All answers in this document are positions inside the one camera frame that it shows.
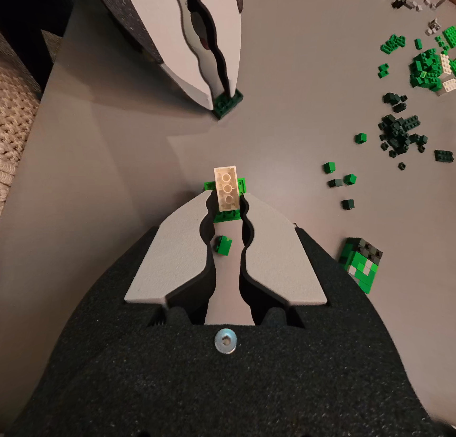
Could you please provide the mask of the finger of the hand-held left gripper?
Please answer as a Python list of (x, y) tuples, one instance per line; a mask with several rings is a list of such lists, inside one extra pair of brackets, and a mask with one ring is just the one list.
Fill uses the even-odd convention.
[(197, 104), (214, 110), (223, 93), (223, 42), (215, 0), (131, 0), (163, 63)]
[(240, 63), (243, 0), (186, 0), (190, 29), (203, 79), (212, 98), (234, 96)]

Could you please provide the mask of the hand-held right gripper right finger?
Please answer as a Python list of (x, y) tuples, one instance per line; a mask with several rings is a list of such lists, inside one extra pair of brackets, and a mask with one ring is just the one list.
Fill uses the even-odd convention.
[(295, 225), (253, 194), (244, 194), (241, 201), (248, 231), (242, 258), (246, 279), (286, 307), (326, 304)]

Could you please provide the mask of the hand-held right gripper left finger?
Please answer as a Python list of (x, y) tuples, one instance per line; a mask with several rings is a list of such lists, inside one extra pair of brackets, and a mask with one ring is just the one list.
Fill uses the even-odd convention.
[(215, 214), (216, 193), (206, 190), (167, 217), (124, 300), (162, 306), (207, 304), (216, 286), (211, 246)]

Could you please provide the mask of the small bright green lego brick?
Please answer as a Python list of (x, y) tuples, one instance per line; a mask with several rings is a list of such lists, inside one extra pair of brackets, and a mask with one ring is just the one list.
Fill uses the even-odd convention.
[(219, 235), (214, 244), (214, 252), (227, 257), (231, 249), (232, 241), (233, 240), (231, 238), (228, 238), (225, 235)]

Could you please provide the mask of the bright green lego plate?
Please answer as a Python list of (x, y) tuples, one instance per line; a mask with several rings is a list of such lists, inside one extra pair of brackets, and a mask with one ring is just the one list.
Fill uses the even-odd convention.
[[(243, 195), (246, 192), (246, 182), (245, 178), (238, 178), (238, 189), (239, 189), (239, 196)], [(215, 182), (205, 182), (203, 189), (204, 190), (216, 190)], [(240, 209), (224, 211), (224, 212), (217, 212), (214, 217), (214, 223), (221, 223), (225, 221), (233, 221), (241, 219)]]

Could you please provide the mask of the dark green lego brick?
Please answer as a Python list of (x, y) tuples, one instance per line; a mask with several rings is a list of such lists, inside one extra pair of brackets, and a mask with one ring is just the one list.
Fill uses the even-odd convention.
[(237, 105), (239, 105), (242, 100), (243, 94), (237, 88), (235, 89), (234, 96), (231, 98), (224, 92), (215, 98), (213, 114), (218, 120), (221, 120), (225, 117), (225, 115), (230, 113)]

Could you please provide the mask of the green lego block model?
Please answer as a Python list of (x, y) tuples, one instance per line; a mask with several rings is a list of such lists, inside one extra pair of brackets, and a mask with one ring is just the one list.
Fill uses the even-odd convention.
[(338, 263), (365, 294), (371, 292), (383, 252), (363, 238), (347, 237)]

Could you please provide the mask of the pile of dark green pieces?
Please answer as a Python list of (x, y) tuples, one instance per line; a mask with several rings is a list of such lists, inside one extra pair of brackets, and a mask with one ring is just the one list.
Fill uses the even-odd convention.
[[(402, 113), (407, 108), (408, 98), (406, 95), (387, 92), (382, 100), (385, 104), (390, 105), (396, 114)], [(396, 117), (393, 114), (383, 116), (378, 124), (381, 132), (379, 135), (381, 149), (388, 151), (390, 158), (396, 158), (407, 153), (413, 144), (417, 146), (419, 153), (424, 153), (428, 137), (412, 132), (420, 125), (421, 122), (417, 115), (406, 118)]]

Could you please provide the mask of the pile of black grey pieces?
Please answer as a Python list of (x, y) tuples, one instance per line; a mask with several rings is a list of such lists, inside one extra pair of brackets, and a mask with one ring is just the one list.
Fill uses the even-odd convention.
[[(448, 0), (391, 0), (391, 7), (397, 10), (405, 7), (410, 11), (423, 12), (424, 10), (428, 9), (432, 12), (435, 12), (446, 2), (448, 2)], [(434, 18), (428, 22), (425, 29), (425, 35), (437, 35), (440, 31), (442, 31), (442, 25), (439, 23), (439, 20), (437, 18)]]

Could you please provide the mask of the pile of bright green pieces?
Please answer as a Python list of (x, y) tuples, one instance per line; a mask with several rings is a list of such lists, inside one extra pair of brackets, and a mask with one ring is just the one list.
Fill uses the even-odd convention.
[[(450, 51), (456, 47), (456, 29), (450, 26), (432, 35), (436, 42), (436, 47), (425, 49), (423, 40), (415, 38), (413, 45), (418, 52), (408, 64), (409, 82), (412, 87), (428, 89), (434, 93), (441, 94), (442, 82), (455, 78), (456, 59), (450, 56)], [(452, 73), (442, 77), (442, 67), (439, 54), (446, 54), (450, 58)]]

